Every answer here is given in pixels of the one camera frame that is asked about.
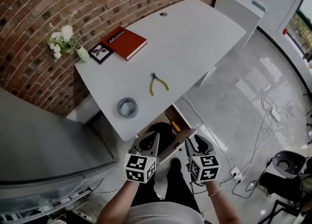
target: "flower vase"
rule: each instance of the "flower vase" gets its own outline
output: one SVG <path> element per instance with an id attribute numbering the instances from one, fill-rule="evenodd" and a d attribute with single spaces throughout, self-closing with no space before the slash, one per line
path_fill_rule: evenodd
<path id="1" fill-rule="evenodd" d="M 84 62 L 88 62 L 90 60 L 90 55 L 89 55 L 88 51 L 84 47 L 80 46 L 76 50 L 76 52 L 77 52 L 79 58 L 81 60 L 83 60 Z"/>

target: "pliers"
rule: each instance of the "pliers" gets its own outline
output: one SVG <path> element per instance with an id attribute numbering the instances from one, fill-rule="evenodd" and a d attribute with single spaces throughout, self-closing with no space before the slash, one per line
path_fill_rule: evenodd
<path id="1" fill-rule="evenodd" d="M 167 91 L 169 91 L 169 86 L 167 85 L 167 83 L 165 81 L 163 81 L 162 79 L 158 78 L 155 73 L 151 73 L 152 75 L 152 82 L 151 82 L 151 86 L 150 86 L 150 93 L 152 96 L 154 96 L 153 93 L 153 84 L 154 84 L 154 80 L 157 79 L 160 83 L 162 83 L 164 85 L 164 87 L 167 89 Z"/>

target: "black pants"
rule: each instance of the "black pants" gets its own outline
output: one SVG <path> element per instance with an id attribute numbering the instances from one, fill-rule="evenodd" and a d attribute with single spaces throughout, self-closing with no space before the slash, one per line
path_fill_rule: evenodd
<path id="1" fill-rule="evenodd" d="M 194 195 L 183 179 L 182 172 L 179 169 L 171 169 L 167 174 L 167 180 L 168 187 L 165 200 L 159 199 L 154 191 L 155 180 L 152 177 L 148 183 L 139 185 L 131 206 L 164 201 L 185 205 L 200 213 Z"/>

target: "tape roll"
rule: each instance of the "tape roll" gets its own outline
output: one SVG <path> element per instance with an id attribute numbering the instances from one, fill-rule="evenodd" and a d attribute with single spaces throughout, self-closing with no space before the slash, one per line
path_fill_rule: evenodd
<path id="1" fill-rule="evenodd" d="M 137 103 L 133 98 L 125 97 L 117 104 L 118 113 L 125 118 L 134 118 L 137 115 Z"/>

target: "photo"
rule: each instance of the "photo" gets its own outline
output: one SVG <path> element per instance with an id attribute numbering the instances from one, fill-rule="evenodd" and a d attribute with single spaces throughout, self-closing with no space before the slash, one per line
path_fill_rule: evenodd
<path id="1" fill-rule="evenodd" d="M 109 47 L 106 47 L 101 42 L 92 48 L 89 52 L 91 57 L 95 59 L 99 64 L 106 60 L 114 51 Z"/>

